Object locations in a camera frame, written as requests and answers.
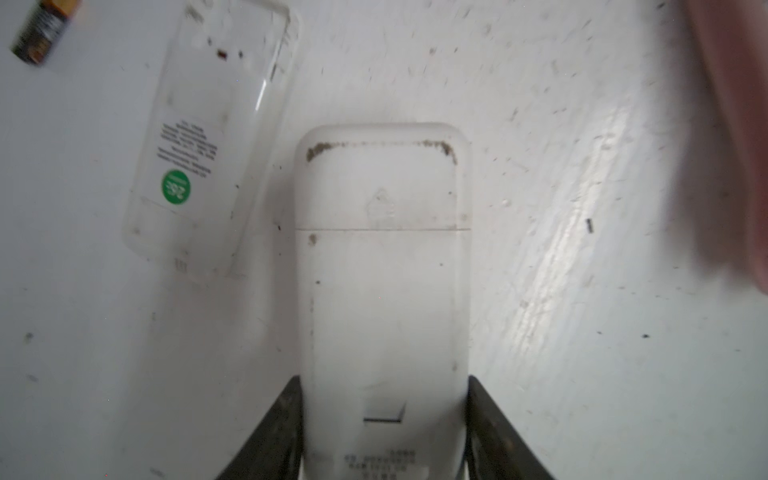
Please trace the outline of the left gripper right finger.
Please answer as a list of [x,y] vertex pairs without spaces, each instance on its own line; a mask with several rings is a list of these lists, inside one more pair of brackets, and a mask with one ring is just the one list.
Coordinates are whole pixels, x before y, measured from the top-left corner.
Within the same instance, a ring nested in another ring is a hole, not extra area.
[[472,480],[554,480],[479,379],[470,375],[465,464]]

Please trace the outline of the white remote control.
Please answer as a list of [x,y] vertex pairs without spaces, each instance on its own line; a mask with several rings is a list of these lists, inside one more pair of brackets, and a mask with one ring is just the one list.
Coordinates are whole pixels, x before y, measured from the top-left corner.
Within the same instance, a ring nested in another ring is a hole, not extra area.
[[136,254],[226,275],[264,192],[300,42],[278,1],[188,1],[171,38],[122,224]]

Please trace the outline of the grey remote control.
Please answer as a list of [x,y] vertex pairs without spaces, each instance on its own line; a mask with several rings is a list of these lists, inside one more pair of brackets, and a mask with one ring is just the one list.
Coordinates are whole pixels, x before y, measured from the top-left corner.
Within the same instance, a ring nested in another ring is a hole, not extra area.
[[462,478],[468,141],[442,123],[320,127],[293,182],[305,475]]

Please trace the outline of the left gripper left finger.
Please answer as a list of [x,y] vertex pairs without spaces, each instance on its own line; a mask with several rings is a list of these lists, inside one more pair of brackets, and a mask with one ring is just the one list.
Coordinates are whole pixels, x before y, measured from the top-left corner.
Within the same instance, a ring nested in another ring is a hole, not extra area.
[[303,396],[295,375],[216,479],[297,480],[302,456]]

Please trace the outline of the black gold AAA battery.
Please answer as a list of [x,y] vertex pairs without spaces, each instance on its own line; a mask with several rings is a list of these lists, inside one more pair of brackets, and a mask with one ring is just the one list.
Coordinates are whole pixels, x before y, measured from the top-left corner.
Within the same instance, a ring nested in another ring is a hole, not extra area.
[[26,64],[43,65],[80,5],[80,0],[37,1],[10,51]]

